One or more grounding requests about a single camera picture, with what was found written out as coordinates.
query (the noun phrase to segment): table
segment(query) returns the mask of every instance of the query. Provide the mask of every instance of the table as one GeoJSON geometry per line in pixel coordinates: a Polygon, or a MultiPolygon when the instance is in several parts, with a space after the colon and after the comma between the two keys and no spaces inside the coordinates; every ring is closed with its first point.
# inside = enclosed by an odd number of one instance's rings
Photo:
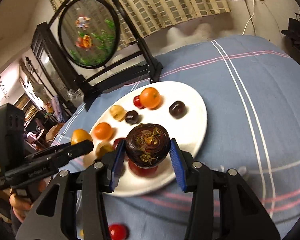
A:
{"type": "MultiPolygon", "coordinates": [[[[254,36],[187,45],[157,59],[164,66],[161,81],[190,85],[206,104],[207,133],[196,159],[219,171],[246,168],[247,183],[285,236],[300,216],[300,66],[254,36]]],[[[53,145],[68,142],[75,129],[89,132],[115,101],[148,82],[102,94],[88,112],[81,105],[53,145]]],[[[82,158],[62,169],[83,170],[82,158]]],[[[178,240],[184,239],[191,198],[174,181],[144,196],[104,200],[108,223],[126,224],[130,240],[178,240]]]]}

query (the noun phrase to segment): human hand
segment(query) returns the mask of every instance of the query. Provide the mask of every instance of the human hand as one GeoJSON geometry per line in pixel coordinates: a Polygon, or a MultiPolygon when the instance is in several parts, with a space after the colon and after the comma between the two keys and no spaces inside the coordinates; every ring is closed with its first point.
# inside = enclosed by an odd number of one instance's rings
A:
{"type": "MultiPolygon", "coordinates": [[[[43,192],[47,184],[44,180],[41,180],[38,185],[38,190],[43,192]]],[[[18,220],[23,223],[27,212],[32,208],[32,203],[27,202],[24,198],[18,197],[15,193],[10,196],[10,205],[18,220]]]]}

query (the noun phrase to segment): white plate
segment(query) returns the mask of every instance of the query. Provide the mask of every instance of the white plate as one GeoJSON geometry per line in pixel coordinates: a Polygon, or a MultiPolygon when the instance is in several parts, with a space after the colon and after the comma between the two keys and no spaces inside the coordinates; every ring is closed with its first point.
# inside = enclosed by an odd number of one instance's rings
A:
{"type": "MultiPolygon", "coordinates": [[[[207,129],[207,110],[199,93],[192,87],[174,81],[157,82],[138,88],[124,97],[120,98],[114,105],[122,106],[126,111],[136,110],[142,116],[141,123],[157,123],[162,125],[169,133],[170,138],[175,138],[181,150],[190,152],[193,157],[203,142],[207,129]],[[142,90],[147,87],[156,88],[162,96],[163,103],[156,110],[138,109],[133,104],[133,98],[140,95],[142,90]],[[186,115],[181,119],[174,119],[169,114],[169,107],[177,100],[185,103],[187,107],[186,115]]],[[[127,124],[124,120],[116,121],[110,115],[107,109],[97,120],[93,128],[100,122],[107,122],[115,128],[114,137],[111,139],[112,144],[116,138],[126,137],[135,125],[127,124]]],[[[93,138],[94,150],[83,158],[84,165],[87,167],[95,159],[95,149],[101,141],[96,139],[92,131],[90,134],[93,138]]],[[[157,190],[168,184],[175,178],[170,155],[159,164],[156,174],[152,178],[142,178],[136,176],[130,171],[128,163],[124,163],[126,171],[121,176],[119,184],[113,196],[128,197],[145,194],[157,190]]]]}

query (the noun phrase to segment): yellow fruit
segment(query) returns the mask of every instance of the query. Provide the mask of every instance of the yellow fruit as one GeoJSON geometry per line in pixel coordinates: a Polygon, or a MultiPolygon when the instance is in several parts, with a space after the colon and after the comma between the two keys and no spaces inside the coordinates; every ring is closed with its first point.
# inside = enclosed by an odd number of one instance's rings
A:
{"type": "Polygon", "coordinates": [[[110,108],[110,114],[115,120],[120,122],[124,119],[126,111],[122,106],[114,105],[110,108]]]}
{"type": "Polygon", "coordinates": [[[72,134],[71,145],[77,144],[79,142],[83,142],[85,140],[92,141],[91,135],[88,134],[88,132],[83,129],[77,129],[72,134]]]}
{"type": "Polygon", "coordinates": [[[96,157],[97,157],[97,159],[101,159],[103,157],[103,155],[105,155],[106,153],[112,152],[113,150],[114,149],[109,142],[103,141],[97,145],[96,157]]]}

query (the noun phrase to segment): white cable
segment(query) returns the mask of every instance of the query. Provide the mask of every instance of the white cable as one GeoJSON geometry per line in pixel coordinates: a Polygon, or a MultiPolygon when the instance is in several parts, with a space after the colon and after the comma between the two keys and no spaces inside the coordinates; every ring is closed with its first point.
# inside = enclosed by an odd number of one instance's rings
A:
{"type": "Polygon", "coordinates": [[[248,26],[249,22],[252,20],[252,18],[253,18],[253,16],[254,16],[254,13],[255,13],[255,0],[253,0],[253,14],[252,14],[252,16],[250,17],[250,19],[248,20],[248,22],[247,22],[247,24],[246,24],[246,26],[245,26],[245,28],[244,28],[244,30],[243,30],[242,35],[244,35],[244,33],[246,32],[247,26],[248,26]]]}

